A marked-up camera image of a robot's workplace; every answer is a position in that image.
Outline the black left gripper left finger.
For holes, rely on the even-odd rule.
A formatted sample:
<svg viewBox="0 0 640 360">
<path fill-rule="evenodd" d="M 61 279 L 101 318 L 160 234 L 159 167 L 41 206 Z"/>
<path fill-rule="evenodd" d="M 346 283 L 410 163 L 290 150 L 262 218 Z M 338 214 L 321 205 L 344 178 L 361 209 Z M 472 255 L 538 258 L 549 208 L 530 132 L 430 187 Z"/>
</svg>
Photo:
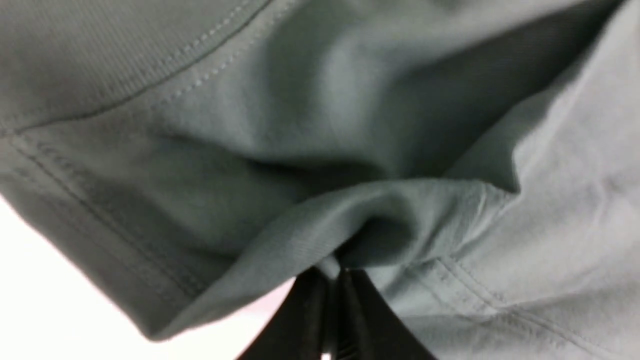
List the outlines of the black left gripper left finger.
<svg viewBox="0 0 640 360">
<path fill-rule="evenodd" d="M 314 268 L 295 278 L 277 312 L 240 360 L 319 360 L 327 283 Z"/>
</svg>

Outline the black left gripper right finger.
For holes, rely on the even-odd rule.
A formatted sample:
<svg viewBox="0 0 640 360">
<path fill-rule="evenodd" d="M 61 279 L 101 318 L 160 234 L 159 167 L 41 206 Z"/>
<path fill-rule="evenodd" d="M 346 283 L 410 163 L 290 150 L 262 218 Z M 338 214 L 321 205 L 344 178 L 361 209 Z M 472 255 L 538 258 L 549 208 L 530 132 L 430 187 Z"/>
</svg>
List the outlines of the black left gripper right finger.
<svg viewBox="0 0 640 360">
<path fill-rule="evenodd" d="M 338 360 L 434 360 L 361 269 L 338 281 Z"/>
</svg>

